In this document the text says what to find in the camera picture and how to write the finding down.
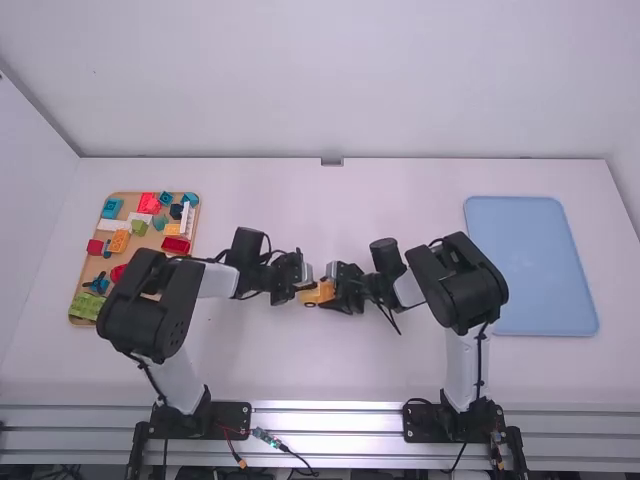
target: green block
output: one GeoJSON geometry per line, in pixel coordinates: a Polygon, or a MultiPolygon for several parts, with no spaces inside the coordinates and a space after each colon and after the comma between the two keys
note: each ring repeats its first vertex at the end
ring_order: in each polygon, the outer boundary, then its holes
{"type": "Polygon", "coordinates": [[[69,307],[69,315],[86,318],[95,322],[106,297],[96,297],[90,293],[82,292],[75,296],[69,307]]]}
{"type": "Polygon", "coordinates": [[[164,230],[164,226],[169,223],[169,219],[167,218],[167,216],[165,214],[162,215],[154,215],[153,219],[151,220],[153,222],[153,227],[158,230],[159,232],[164,230]]]}
{"type": "Polygon", "coordinates": [[[143,220],[131,220],[131,229],[133,230],[133,233],[139,237],[144,237],[147,233],[147,228],[149,228],[147,222],[143,220]]]}

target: white block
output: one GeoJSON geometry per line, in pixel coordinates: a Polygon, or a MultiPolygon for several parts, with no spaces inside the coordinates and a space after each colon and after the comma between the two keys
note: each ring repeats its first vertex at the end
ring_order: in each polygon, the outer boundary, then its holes
{"type": "Polygon", "coordinates": [[[131,212],[129,213],[129,217],[127,217],[127,222],[131,223],[131,220],[142,220],[147,225],[150,225],[152,218],[153,215],[150,213],[131,212]]]}
{"type": "Polygon", "coordinates": [[[98,230],[107,232],[115,232],[116,230],[129,230],[131,233],[131,223],[125,220],[111,220],[110,218],[101,218],[96,227],[98,230]]]}
{"type": "Polygon", "coordinates": [[[184,214],[184,210],[182,212],[182,220],[180,221],[180,231],[182,232],[182,225],[184,222],[184,233],[183,236],[191,241],[191,237],[193,236],[193,222],[195,221],[196,218],[196,211],[194,208],[189,208],[189,211],[187,212],[187,214],[184,214]]]}
{"type": "Polygon", "coordinates": [[[189,201],[184,202],[182,206],[182,219],[180,220],[180,235],[187,233],[187,222],[189,221],[189,211],[191,204],[189,201]]]}

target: colorful building block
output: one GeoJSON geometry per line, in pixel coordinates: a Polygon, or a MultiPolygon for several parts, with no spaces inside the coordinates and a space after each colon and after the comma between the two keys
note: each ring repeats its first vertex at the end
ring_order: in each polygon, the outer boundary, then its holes
{"type": "Polygon", "coordinates": [[[198,203],[200,203],[200,199],[195,193],[187,192],[182,196],[182,200],[180,200],[180,203],[184,204],[184,202],[189,202],[192,207],[197,207],[198,203]]]}
{"type": "Polygon", "coordinates": [[[153,215],[151,215],[150,213],[129,212],[127,222],[131,223],[131,220],[142,220],[144,223],[149,225],[152,219],[153,215]]]}
{"type": "Polygon", "coordinates": [[[139,237],[144,237],[147,233],[147,229],[149,225],[147,225],[142,220],[131,220],[131,228],[133,229],[133,233],[138,235],[139,237]]]}
{"type": "Polygon", "coordinates": [[[128,220],[111,220],[109,218],[101,218],[96,228],[107,232],[115,232],[116,230],[123,228],[131,231],[131,223],[128,220]]]}
{"type": "Polygon", "coordinates": [[[110,218],[111,220],[115,220],[118,217],[118,213],[124,204],[124,200],[121,198],[107,198],[107,201],[104,203],[104,207],[102,208],[102,218],[110,218]]]}
{"type": "Polygon", "coordinates": [[[124,273],[124,269],[127,267],[126,263],[123,263],[122,265],[118,265],[117,267],[113,267],[111,269],[111,272],[109,272],[109,278],[111,278],[111,281],[113,283],[118,283],[120,281],[120,277],[122,277],[122,274],[124,273]]]}
{"type": "Polygon", "coordinates": [[[122,253],[126,250],[129,243],[129,230],[116,230],[111,237],[111,245],[107,251],[111,253],[122,253]]]}
{"type": "Polygon", "coordinates": [[[102,258],[111,258],[111,252],[109,251],[109,245],[111,245],[111,239],[108,239],[104,242],[104,247],[102,249],[102,258]]]}
{"type": "Polygon", "coordinates": [[[162,204],[158,201],[155,195],[151,192],[145,192],[140,195],[140,201],[138,202],[137,212],[150,213],[155,215],[160,212],[162,204]]]}
{"type": "Polygon", "coordinates": [[[172,203],[169,207],[169,215],[171,215],[171,218],[173,218],[174,220],[181,220],[183,209],[184,207],[179,203],[172,203]]]}
{"type": "Polygon", "coordinates": [[[190,202],[184,202],[182,210],[182,220],[180,220],[180,235],[191,241],[193,235],[193,224],[195,222],[196,212],[191,208],[190,202]]]}
{"type": "Polygon", "coordinates": [[[167,237],[163,240],[162,248],[165,252],[187,255],[191,249],[191,242],[183,238],[167,237]]]}
{"type": "Polygon", "coordinates": [[[81,292],[73,298],[69,307],[69,315],[95,322],[106,300],[106,297],[98,297],[88,292],[81,292]]]}
{"type": "Polygon", "coordinates": [[[164,226],[164,230],[162,231],[163,235],[170,236],[180,236],[180,224],[179,223],[167,223],[164,226]]]}
{"type": "Polygon", "coordinates": [[[162,215],[154,215],[153,219],[151,220],[153,222],[153,226],[154,228],[161,232],[162,230],[164,230],[164,226],[169,223],[169,219],[167,218],[167,216],[165,214],[162,215]]]}
{"type": "Polygon", "coordinates": [[[95,257],[101,257],[103,247],[104,242],[102,240],[96,240],[95,238],[92,238],[87,244],[87,253],[95,257]]]}
{"type": "Polygon", "coordinates": [[[171,202],[173,202],[173,195],[169,192],[162,192],[158,197],[158,201],[165,207],[168,207],[171,205],[171,202]]]}
{"type": "Polygon", "coordinates": [[[109,280],[105,278],[107,272],[102,271],[100,275],[94,277],[93,281],[85,282],[82,284],[83,287],[89,288],[92,292],[96,292],[98,295],[104,295],[107,293],[107,288],[109,288],[109,280]]]}

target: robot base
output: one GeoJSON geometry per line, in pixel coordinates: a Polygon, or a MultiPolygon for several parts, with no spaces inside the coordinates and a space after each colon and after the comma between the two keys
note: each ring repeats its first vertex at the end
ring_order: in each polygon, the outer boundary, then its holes
{"type": "Polygon", "coordinates": [[[250,425],[251,404],[212,402],[206,387],[205,395],[193,415],[184,415],[166,406],[154,406],[149,421],[136,424],[125,480],[140,478],[144,447],[149,439],[246,440],[249,438],[250,425]]]}
{"type": "Polygon", "coordinates": [[[442,403],[407,403],[402,408],[402,432],[407,443],[483,443],[492,434],[506,438],[506,425],[500,405],[481,398],[467,412],[456,412],[440,394],[442,403]]]}
{"type": "Polygon", "coordinates": [[[251,404],[208,402],[194,417],[176,415],[173,409],[154,408],[149,420],[150,439],[246,440],[251,425],[251,404]]]}

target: metal rail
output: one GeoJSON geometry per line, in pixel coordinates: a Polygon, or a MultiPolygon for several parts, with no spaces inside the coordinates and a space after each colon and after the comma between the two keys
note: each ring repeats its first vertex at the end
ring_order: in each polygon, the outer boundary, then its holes
{"type": "MultiPolygon", "coordinates": [[[[409,445],[399,403],[253,402],[252,426],[278,435],[317,468],[451,466],[460,445],[409,445]]],[[[0,405],[0,463],[125,464],[143,406],[0,405]]],[[[640,413],[506,410],[522,429],[532,470],[640,472],[640,413]]],[[[255,439],[236,442],[251,466],[301,466],[255,439]]],[[[162,462],[162,441],[147,445],[146,464],[162,462]]],[[[507,465],[510,464],[508,452],[507,465]]],[[[174,440],[170,465],[233,466],[221,441],[174,440]]],[[[459,468],[488,469],[487,449],[469,445],[459,468]]]]}

